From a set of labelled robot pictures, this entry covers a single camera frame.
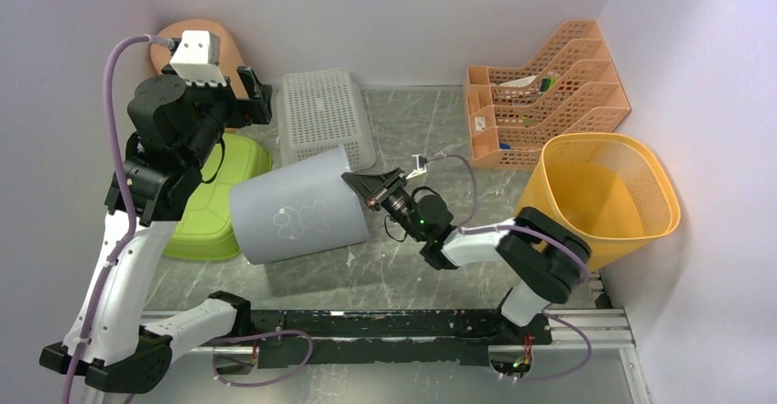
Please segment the white perforated plastic basket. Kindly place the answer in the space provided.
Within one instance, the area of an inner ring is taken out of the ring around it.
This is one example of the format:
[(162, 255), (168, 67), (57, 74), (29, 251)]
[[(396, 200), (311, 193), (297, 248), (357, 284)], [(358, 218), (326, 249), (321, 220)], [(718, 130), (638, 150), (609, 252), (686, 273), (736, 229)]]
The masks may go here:
[(281, 164), (344, 147), (350, 169), (377, 160), (361, 90), (344, 68), (289, 73), (276, 100)]

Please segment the orange plastic bucket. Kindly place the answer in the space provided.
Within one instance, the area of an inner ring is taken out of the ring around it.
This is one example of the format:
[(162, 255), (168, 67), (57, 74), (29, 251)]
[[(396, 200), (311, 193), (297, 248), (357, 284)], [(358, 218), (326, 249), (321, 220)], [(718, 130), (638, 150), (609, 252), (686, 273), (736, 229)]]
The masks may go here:
[[(238, 66), (246, 66), (238, 50), (235, 40), (229, 31), (221, 24), (204, 18), (185, 19), (172, 23), (157, 33), (163, 38), (180, 38), (185, 30), (205, 30), (216, 35), (219, 38), (219, 64), (218, 67), (224, 77), (230, 82), (234, 96), (237, 99), (246, 99), (248, 97), (246, 88), (241, 82), (237, 73)], [(149, 57), (157, 74), (162, 74), (162, 69), (170, 63), (170, 51), (160, 46), (151, 46)], [(199, 91), (188, 89), (187, 100), (191, 99), (192, 105), (198, 112), (202, 111), (202, 97), (198, 96)]]

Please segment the grey plastic bin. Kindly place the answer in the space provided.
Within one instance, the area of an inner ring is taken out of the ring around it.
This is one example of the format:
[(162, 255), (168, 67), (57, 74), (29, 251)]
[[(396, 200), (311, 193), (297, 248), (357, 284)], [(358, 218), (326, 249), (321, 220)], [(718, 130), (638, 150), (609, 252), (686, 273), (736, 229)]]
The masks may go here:
[(366, 242), (361, 202), (341, 178), (349, 170), (337, 147), (234, 185), (229, 213), (247, 261), (264, 265)]

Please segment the green plastic tub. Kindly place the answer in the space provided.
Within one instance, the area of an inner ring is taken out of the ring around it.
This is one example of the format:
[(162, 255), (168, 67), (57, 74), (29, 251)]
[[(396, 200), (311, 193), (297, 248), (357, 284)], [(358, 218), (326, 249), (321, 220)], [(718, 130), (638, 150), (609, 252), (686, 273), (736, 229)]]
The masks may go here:
[(229, 212), (231, 188), (271, 170), (272, 157), (246, 136), (223, 135), (202, 168), (206, 179), (187, 202), (177, 228), (163, 250), (165, 257), (220, 261), (240, 254)]

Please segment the yellow mesh waste basket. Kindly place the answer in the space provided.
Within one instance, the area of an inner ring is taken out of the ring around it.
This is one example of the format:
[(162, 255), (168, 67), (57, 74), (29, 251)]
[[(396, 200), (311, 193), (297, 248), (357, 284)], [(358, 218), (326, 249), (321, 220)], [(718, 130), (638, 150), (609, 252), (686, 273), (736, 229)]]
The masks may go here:
[(525, 207), (584, 239), (591, 271), (671, 234), (681, 220), (662, 163), (640, 141), (616, 133), (549, 140), (516, 209)]

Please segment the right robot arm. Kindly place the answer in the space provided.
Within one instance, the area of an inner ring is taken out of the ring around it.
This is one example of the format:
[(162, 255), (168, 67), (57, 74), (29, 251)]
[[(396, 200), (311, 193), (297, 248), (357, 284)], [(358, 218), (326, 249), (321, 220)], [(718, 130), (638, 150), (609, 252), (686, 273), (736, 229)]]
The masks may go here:
[(498, 306), (497, 337), (515, 344), (531, 320), (551, 304), (568, 301), (587, 278), (590, 245), (534, 207), (522, 208), (505, 221), (479, 227), (456, 227), (442, 196), (427, 190), (419, 200), (406, 192), (401, 169), (367, 175), (345, 172), (345, 184), (374, 211), (385, 211), (406, 236), (422, 245), (420, 254), (438, 270), (484, 262), (504, 262), (518, 276)]

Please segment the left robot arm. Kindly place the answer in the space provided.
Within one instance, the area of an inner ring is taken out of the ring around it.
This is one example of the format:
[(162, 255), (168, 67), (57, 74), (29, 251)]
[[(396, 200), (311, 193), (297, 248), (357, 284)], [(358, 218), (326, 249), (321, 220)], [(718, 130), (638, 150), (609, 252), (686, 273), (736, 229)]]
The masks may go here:
[(250, 339), (248, 300), (217, 291), (165, 322), (140, 321), (150, 281), (214, 150), (224, 150), (226, 128), (266, 125), (272, 90), (254, 71), (237, 70), (247, 98), (229, 85), (189, 83), (171, 67), (138, 85), (128, 104), (134, 132), (105, 198), (101, 255), (71, 330), (41, 350), (41, 366), (87, 386), (144, 394), (191, 349), (224, 338)]

